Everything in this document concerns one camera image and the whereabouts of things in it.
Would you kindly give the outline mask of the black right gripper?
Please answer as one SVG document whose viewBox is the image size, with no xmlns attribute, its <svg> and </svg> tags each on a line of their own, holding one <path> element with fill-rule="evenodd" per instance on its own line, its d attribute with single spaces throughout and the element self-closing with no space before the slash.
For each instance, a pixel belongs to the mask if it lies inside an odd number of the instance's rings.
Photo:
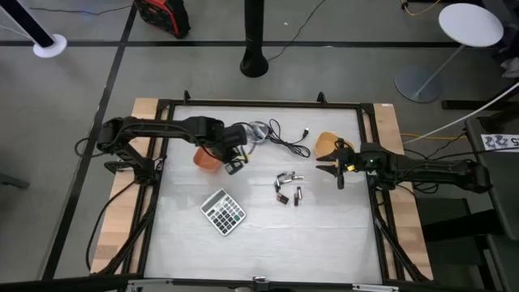
<svg viewBox="0 0 519 292">
<path fill-rule="evenodd" d="M 322 157 L 317 157 L 317 161 L 335 161 L 335 165 L 321 165 L 320 169 L 332 174 L 335 178 L 344 172 L 367 171 L 365 161 L 360 153 L 354 151 L 351 144 L 343 139 L 335 142 L 335 152 L 331 152 Z"/>
</svg>

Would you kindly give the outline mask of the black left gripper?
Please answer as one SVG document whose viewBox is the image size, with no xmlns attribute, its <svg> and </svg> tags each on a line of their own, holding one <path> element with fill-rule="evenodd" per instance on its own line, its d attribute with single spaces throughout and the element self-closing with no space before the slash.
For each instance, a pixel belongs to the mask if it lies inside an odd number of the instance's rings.
<svg viewBox="0 0 519 292">
<path fill-rule="evenodd" d="M 247 134 L 243 126 L 233 125 L 225 127 L 221 134 L 220 141 L 220 155 L 223 162 L 231 162 L 225 165 L 225 170 L 229 175 L 238 172 L 245 162 L 248 162 L 248 157 L 243 146 L 247 144 Z"/>
</svg>

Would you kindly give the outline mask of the yellow plastic bin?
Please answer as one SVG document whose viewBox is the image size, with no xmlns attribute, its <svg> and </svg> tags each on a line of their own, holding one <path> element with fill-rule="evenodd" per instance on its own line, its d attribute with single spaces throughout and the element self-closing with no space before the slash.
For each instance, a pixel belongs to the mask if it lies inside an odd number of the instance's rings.
<svg viewBox="0 0 519 292">
<path fill-rule="evenodd" d="M 329 131 L 322 132 L 315 143 L 315 156 L 323 157 L 327 156 L 328 154 L 331 154 L 335 150 L 335 143 L 338 140 L 339 136 L 337 136 L 336 134 Z"/>
</svg>

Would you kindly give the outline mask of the orange plastic bin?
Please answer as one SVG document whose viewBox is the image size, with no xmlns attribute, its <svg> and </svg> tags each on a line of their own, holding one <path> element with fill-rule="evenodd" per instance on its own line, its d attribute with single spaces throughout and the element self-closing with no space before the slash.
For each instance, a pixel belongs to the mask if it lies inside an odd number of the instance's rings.
<svg viewBox="0 0 519 292">
<path fill-rule="evenodd" d="M 211 157 L 206 151 L 199 147 L 193 156 L 193 162 L 203 171 L 215 173 L 221 168 L 221 162 Z"/>
</svg>

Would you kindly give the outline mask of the grey desk calculator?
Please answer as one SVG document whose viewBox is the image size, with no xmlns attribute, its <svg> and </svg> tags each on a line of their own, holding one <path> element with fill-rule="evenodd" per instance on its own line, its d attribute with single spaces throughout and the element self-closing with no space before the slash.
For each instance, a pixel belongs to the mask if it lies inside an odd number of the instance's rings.
<svg viewBox="0 0 519 292">
<path fill-rule="evenodd" d="M 224 237 L 231 234 L 247 217 L 244 209 L 224 188 L 211 194 L 199 209 Z"/>
</svg>

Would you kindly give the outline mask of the white plastic table sheet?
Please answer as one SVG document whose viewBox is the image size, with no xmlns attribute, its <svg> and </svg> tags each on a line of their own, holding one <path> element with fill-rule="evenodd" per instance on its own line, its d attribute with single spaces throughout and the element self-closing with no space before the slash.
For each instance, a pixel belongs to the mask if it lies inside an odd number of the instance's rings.
<svg viewBox="0 0 519 292">
<path fill-rule="evenodd" d="M 371 219 L 367 178 L 345 175 L 337 188 L 314 157 L 300 157 L 285 145 L 266 141 L 249 146 L 249 162 L 236 174 L 208 173 L 194 162 L 195 146 L 171 140 L 145 266 L 147 277 L 196 280 L 368 283 L 381 271 Z M 279 180 L 294 171 L 303 180 Z M 302 200 L 294 206 L 297 187 Z M 224 188 L 244 209 L 246 219 L 228 236 L 219 234 L 200 211 Z"/>
</svg>

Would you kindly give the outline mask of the black pole stand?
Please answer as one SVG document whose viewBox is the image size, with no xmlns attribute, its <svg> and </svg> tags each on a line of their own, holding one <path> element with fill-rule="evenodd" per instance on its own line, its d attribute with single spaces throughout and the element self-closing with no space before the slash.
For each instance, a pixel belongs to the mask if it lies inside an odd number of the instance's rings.
<svg viewBox="0 0 519 292">
<path fill-rule="evenodd" d="M 244 0 L 246 50 L 240 71 L 249 78 L 267 73 L 268 61 L 263 54 L 264 0 Z"/>
</svg>

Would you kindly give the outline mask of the red black bag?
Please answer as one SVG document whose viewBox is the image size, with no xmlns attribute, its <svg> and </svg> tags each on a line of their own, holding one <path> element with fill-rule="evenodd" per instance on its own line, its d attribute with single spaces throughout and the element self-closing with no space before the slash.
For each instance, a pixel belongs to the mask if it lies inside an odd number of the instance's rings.
<svg viewBox="0 0 519 292">
<path fill-rule="evenodd" d="M 191 30 L 184 0 L 133 0 L 141 19 L 160 28 L 177 39 Z"/>
</svg>

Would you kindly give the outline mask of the white printed paper sign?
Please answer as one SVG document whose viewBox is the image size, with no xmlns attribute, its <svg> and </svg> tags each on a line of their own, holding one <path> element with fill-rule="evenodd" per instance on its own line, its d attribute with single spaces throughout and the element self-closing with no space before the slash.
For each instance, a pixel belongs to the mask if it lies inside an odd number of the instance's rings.
<svg viewBox="0 0 519 292">
<path fill-rule="evenodd" d="M 480 137 L 486 150 L 519 152 L 519 135 L 481 134 Z"/>
</svg>

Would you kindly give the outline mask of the black desk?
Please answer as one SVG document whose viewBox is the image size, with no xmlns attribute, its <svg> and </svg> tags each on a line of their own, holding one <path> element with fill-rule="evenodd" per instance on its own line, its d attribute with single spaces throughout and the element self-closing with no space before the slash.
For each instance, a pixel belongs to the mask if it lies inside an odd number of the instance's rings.
<svg viewBox="0 0 519 292">
<path fill-rule="evenodd" d="M 503 233 L 489 234 L 488 246 L 505 292 L 519 292 L 519 152 L 486 150 L 487 132 L 474 118 L 465 129 L 477 160 L 487 167 L 492 183 L 488 194 Z"/>
</svg>

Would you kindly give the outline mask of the white round side table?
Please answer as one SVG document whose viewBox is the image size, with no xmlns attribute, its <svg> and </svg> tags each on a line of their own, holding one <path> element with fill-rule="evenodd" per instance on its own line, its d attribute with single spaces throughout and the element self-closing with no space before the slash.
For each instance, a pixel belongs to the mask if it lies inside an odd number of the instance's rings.
<svg viewBox="0 0 519 292">
<path fill-rule="evenodd" d="M 489 48 L 504 36 L 504 26 L 489 10 L 469 3 L 446 6 L 438 22 L 444 34 L 458 44 L 457 49 L 432 73 L 407 67 L 394 77 L 397 91 L 417 103 L 431 103 L 441 94 L 437 76 L 465 48 Z"/>
</svg>

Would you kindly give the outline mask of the black metal table frame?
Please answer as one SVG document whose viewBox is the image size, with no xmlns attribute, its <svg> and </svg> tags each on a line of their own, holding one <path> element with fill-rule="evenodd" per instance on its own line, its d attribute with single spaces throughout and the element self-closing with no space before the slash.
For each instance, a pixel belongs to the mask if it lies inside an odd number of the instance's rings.
<svg viewBox="0 0 519 292">
<path fill-rule="evenodd" d="M 211 100 L 190 98 L 183 99 L 156 99 L 137 98 L 131 115 L 136 118 L 153 118 L 154 112 L 165 118 L 168 110 L 176 106 L 212 106 L 233 108 L 267 108 L 267 109 L 319 109 L 319 110 L 361 110 L 365 129 L 373 130 L 367 135 L 370 141 L 378 141 L 390 151 L 402 154 L 403 142 L 407 134 L 402 134 L 397 122 L 397 115 L 392 104 L 384 103 L 357 103 L 357 102 L 327 102 L 324 94 L 320 93 L 317 101 L 239 101 L 239 100 Z M 422 226 L 418 217 L 416 199 L 409 192 L 411 184 L 406 182 L 402 187 L 390 191 L 386 195 L 388 203 L 382 210 L 386 222 L 393 228 L 409 258 L 426 277 L 432 279 L 431 264 L 425 239 L 422 235 Z"/>
</svg>

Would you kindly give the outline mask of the black post white base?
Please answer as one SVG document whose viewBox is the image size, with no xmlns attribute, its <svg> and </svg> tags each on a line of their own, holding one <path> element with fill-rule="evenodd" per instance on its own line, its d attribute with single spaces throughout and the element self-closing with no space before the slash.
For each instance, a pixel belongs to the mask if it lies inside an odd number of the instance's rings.
<svg viewBox="0 0 519 292">
<path fill-rule="evenodd" d="M 66 49 L 66 38 L 47 32 L 18 0 L 0 0 L 0 10 L 15 22 L 23 34 L 33 42 L 32 50 L 37 57 L 53 58 Z"/>
</svg>

